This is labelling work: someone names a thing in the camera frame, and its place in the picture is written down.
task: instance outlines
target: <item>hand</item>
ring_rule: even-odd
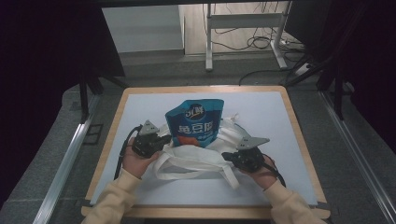
[[[263,155],[263,158],[265,159],[265,163],[272,167],[275,167],[275,162],[271,160],[267,155]],[[265,167],[262,167],[255,173],[248,173],[243,170],[241,170],[241,172],[253,178],[253,180],[263,189],[269,189],[276,182],[276,175],[274,175],[270,170]]]
[[[125,148],[125,154],[122,161],[122,168],[131,175],[134,175],[140,179],[148,169],[149,165],[153,161],[158,159],[158,157],[160,156],[160,152],[157,151],[149,159],[142,158],[132,151],[133,142],[134,142],[134,138],[131,138],[131,140],[128,142],[127,147]]]

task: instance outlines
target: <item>blue snack bag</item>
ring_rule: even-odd
[[[175,147],[206,147],[219,132],[224,101],[219,99],[186,100],[165,114]]]

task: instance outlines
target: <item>sleeve cuff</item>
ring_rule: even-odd
[[[272,206],[276,206],[278,204],[282,204],[285,202],[289,196],[292,194],[292,191],[286,189],[279,180],[277,180],[269,189],[264,191],[265,196],[270,201]]]
[[[127,171],[121,168],[119,178],[117,178],[114,182],[115,185],[120,189],[124,189],[128,192],[134,192],[142,180],[134,175],[129,174]]]

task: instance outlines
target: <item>beige sleeve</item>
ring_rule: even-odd
[[[134,190],[140,182],[141,179],[121,169],[119,178],[107,184],[82,223],[120,223],[123,214],[134,205]]]
[[[279,181],[276,181],[264,194],[273,206],[271,215],[276,224],[326,224],[315,216],[298,193],[286,189]]]

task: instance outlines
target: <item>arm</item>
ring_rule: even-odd
[[[275,167],[274,162],[268,156],[264,156],[264,159],[267,164]],[[265,196],[273,206],[271,209],[272,218],[277,224],[326,223],[315,216],[306,201],[297,192],[283,187],[268,169],[262,167],[254,174],[242,172],[252,177],[264,189]]]
[[[134,205],[134,191],[142,181],[141,176],[151,162],[158,159],[159,153],[150,159],[140,158],[132,151],[133,141],[131,139],[125,150],[120,176],[106,186],[82,223],[120,223],[123,214]]]

